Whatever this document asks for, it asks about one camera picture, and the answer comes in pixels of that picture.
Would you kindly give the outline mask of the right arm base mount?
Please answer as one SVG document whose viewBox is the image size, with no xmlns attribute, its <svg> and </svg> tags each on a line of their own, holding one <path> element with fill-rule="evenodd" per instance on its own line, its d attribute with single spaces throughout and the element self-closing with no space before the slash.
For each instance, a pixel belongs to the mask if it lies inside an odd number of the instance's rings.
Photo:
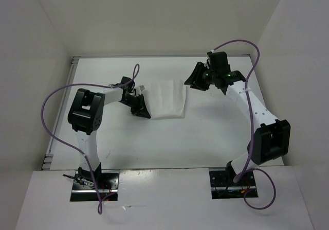
<svg viewBox="0 0 329 230">
<path fill-rule="evenodd" d="M 238 183 L 234 183 L 225 168 L 210 169 L 209 179 L 213 200 L 239 199 L 245 194 L 247 198 L 258 197 L 253 172 L 247 172 Z"/>
</svg>

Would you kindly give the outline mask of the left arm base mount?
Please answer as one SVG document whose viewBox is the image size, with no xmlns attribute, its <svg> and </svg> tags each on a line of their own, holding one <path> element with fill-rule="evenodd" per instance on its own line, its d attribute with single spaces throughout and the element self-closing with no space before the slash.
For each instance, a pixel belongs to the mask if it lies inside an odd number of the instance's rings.
<svg viewBox="0 0 329 230">
<path fill-rule="evenodd" d="M 95 185 L 93 182 L 78 177 L 76 171 L 74 176 L 63 175 L 72 180 L 71 202 L 98 201 Z M 103 201 L 117 201 L 119 188 L 119 170 L 102 170 L 101 178 L 98 178 L 97 187 L 100 198 Z"/>
</svg>

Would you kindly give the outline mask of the white skirt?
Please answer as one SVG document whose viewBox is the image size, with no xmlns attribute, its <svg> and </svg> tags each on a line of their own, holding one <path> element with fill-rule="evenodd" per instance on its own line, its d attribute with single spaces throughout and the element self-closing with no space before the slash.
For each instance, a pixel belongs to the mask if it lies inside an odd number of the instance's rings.
<svg viewBox="0 0 329 230">
<path fill-rule="evenodd" d="M 184 118 L 187 87 L 182 80 L 150 82 L 139 86 L 151 119 Z"/>
</svg>

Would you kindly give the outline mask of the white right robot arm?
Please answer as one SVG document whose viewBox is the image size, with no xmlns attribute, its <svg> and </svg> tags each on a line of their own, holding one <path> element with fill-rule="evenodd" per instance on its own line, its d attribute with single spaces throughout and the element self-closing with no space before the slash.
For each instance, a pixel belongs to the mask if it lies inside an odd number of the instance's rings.
<svg viewBox="0 0 329 230">
<path fill-rule="evenodd" d="M 238 70 L 230 71 L 229 65 L 222 70 L 215 70 L 209 64 L 198 62 L 185 85 L 200 91 L 208 90 L 211 85 L 216 86 L 250 122 L 251 138 L 247 151 L 229 161 L 226 167 L 225 179 L 230 185 L 242 181 L 246 171 L 288 153 L 289 122 L 279 120 L 260 102 Z"/>
</svg>

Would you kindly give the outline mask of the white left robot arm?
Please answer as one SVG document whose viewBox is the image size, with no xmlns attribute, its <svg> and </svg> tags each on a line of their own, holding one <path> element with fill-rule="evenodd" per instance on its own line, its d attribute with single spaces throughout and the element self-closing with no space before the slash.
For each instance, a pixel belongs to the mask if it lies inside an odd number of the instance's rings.
<svg viewBox="0 0 329 230">
<path fill-rule="evenodd" d="M 78 148 L 81 150 L 78 178 L 83 179 L 92 189 L 98 188 L 103 178 L 97 152 L 97 130 L 102 123 L 104 106 L 119 102 L 128 106 L 133 116 L 151 118 L 144 96 L 136 93 L 133 79 L 123 77 L 114 87 L 100 93 L 78 89 L 68 113 L 68 122 L 76 134 Z"/>
</svg>

